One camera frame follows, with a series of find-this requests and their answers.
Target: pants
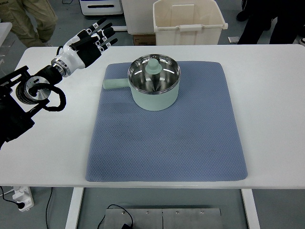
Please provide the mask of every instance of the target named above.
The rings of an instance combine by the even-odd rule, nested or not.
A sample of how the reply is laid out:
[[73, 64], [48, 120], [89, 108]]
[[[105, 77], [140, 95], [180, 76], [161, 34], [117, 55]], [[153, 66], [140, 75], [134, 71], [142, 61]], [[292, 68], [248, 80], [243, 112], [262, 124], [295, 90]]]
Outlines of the pants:
[[264, 26], [277, 17], [270, 44], [292, 44], [305, 24], [305, 0], [257, 0], [238, 44], [257, 44]]
[[[37, 32], [26, 11], [34, 16]], [[55, 30], [57, 16], [48, 0], [0, 0], [0, 18], [26, 47], [45, 46]]]

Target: floor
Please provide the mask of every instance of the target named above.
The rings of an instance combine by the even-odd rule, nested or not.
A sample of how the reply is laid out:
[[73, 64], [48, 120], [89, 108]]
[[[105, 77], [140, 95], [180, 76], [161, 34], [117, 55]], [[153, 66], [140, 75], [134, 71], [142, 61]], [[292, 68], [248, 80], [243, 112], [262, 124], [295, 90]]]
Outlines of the floor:
[[[54, 46], [63, 45], [72, 36], [83, 28], [88, 28], [99, 17], [86, 17], [81, 13], [77, 0], [50, 0], [59, 20], [51, 43]], [[220, 36], [220, 45], [228, 45], [228, 36], [240, 36], [245, 22], [236, 20], [237, 13], [241, 10], [240, 0], [216, 1], [225, 21], [229, 24], [227, 30], [223, 30]], [[114, 26], [125, 25], [123, 15], [107, 16]], [[261, 36], [259, 44], [268, 44], [271, 32], [276, 20], [273, 21], [269, 31]], [[127, 32], [117, 32], [116, 45], [133, 45], [132, 35]], [[0, 52], [6, 53], [0, 57], [4, 63], [0, 66], [0, 77], [15, 70], [26, 47], [18, 38], [10, 33], [6, 44], [10, 47], [2, 47]], [[31, 187], [34, 207], [29, 211], [20, 212], [17, 207], [9, 202], [0, 200], [0, 228], [46, 228], [45, 211], [50, 196], [50, 187]], [[47, 219], [49, 228], [65, 228], [69, 211], [70, 199], [73, 188], [56, 187], [49, 204]], [[257, 207], [257, 214], [262, 229], [302, 229], [305, 228], [305, 191], [304, 190], [253, 190]], [[6, 194], [7, 199], [12, 200], [12, 194]], [[224, 217], [224, 228], [247, 228], [242, 197], [239, 190], [186, 190], [186, 189], [107, 189], [86, 188], [84, 191], [82, 208], [79, 217], [80, 229], [97, 228], [105, 209], [109, 204], [119, 204], [129, 207], [143, 205], [156, 207], [172, 207], [191, 205], [195, 207], [221, 208]]]

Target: saucepan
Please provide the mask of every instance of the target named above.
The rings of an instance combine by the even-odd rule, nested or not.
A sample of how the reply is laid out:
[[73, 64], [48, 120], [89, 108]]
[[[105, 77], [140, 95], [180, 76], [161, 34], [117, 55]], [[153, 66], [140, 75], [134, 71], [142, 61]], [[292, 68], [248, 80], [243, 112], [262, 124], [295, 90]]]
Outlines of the saucepan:
[[130, 87], [135, 103], [148, 111], [160, 111], [177, 99], [180, 67], [161, 54], [149, 54], [136, 59], [128, 69], [128, 78], [107, 79], [104, 89]]

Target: pot handle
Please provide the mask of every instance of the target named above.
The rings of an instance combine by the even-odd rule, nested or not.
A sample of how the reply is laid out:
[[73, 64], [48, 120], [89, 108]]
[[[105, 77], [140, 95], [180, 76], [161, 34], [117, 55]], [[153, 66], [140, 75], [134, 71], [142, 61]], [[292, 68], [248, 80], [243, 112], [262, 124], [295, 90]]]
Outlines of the pot handle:
[[129, 87], [129, 79], [109, 79], [104, 80], [103, 88], [104, 89], [114, 89], [114, 88], [121, 88], [121, 87]]

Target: white table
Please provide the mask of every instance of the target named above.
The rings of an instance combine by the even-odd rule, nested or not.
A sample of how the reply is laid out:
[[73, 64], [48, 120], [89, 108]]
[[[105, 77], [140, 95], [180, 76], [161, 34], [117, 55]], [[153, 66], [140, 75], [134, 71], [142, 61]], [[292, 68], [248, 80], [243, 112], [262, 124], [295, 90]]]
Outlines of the white table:
[[[29, 48], [18, 68], [27, 65], [29, 73], [34, 74], [50, 64], [56, 50], [54, 47]], [[106, 67], [111, 63], [132, 62], [151, 53], [165, 54], [177, 61], [212, 61], [222, 65], [248, 169], [246, 179], [230, 182], [85, 180]], [[254, 204], [252, 188], [303, 189], [304, 59], [305, 48], [298, 44], [111, 47], [92, 66], [77, 70], [58, 84], [67, 97], [67, 106], [62, 112], [40, 111], [33, 118], [32, 129], [3, 145], [0, 183], [46, 187], [241, 188], [245, 204], [249, 198], [250, 205]]]

